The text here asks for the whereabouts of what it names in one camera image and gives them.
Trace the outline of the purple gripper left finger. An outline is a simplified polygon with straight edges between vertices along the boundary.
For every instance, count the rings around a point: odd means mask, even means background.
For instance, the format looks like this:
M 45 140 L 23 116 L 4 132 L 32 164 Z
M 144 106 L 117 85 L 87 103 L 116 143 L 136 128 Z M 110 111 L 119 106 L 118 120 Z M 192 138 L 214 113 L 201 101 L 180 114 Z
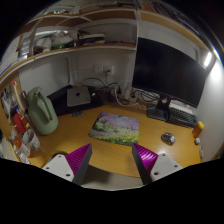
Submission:
M 87 144 L 67 155 L 56 155 L 43 167 L 43 170 L 81 185 L 91 156 L 92 144 Z

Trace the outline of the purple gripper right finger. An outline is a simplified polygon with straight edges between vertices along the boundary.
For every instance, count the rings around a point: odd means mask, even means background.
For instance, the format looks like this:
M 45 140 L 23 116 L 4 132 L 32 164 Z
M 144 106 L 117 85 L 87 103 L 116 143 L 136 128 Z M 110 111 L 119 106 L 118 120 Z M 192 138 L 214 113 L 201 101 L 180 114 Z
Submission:
M 136 143 L 132 144 L 132 155 L 144 185 L 182 169 L 182 167 L 166 153 L 156 154 Z

